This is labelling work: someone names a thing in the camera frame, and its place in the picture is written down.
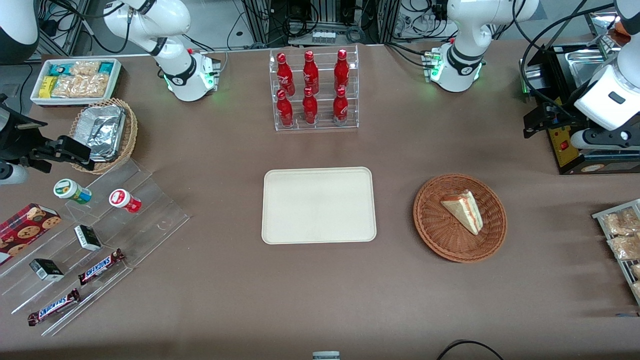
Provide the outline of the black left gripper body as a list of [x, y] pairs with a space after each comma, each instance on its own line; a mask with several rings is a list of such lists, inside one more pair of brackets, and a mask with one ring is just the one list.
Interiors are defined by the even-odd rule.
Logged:
[[558, 104], [556, 101], [544, 100], [543, 102], [555, 103], [555, 118], [548, 118], [547, 129], [553, 130], [565, 126], [576, 126], [579, 130], [585, 127], [585, 116], [576, 108], [576, 99], [570, 98], [566, 104]]

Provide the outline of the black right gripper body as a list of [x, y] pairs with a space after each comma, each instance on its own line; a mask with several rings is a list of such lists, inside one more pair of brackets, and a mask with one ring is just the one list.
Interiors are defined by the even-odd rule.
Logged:
[[52, 140], [41, 133], [41, 128], [49, 124], [14, 111], [5, 104], [7, 98], [5, 94], [0, 96], [1, 161], [50, 173], [51, 162], [59, 162], [60, 158], [56, 155], [55, 146], [50, 145]]

